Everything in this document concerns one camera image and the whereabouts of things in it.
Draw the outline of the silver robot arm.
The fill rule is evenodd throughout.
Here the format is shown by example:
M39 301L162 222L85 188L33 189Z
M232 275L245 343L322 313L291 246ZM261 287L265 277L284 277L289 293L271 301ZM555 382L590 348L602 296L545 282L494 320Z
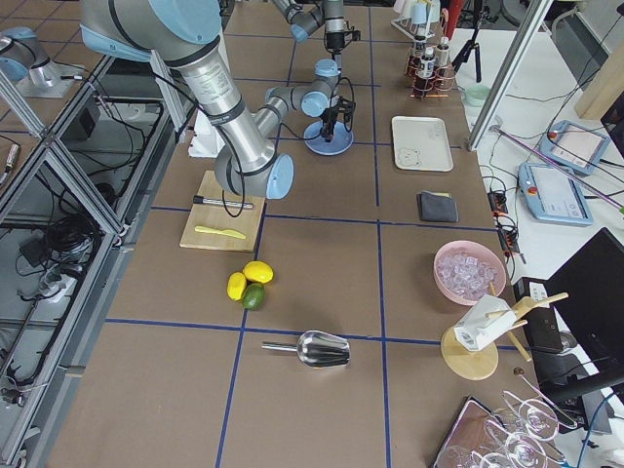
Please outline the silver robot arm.
M324 29L324 47L342 69L342 52L352 42L361 38L361 31L351 26L344 15L344 4L339 0L323 0L309 11L296 1L273 0L290 25L292 37L297 43L307 41L317 30Z
M293 159L281 154L270 134L291 111L320 117L337 101L341 65L323 58L305 86L278 87L251 113L218 50L222 31L216 1L84 1L85 45L112 57L148 62L159 54L177 70L225 145L215 166L223 190L282 199L294 177Z

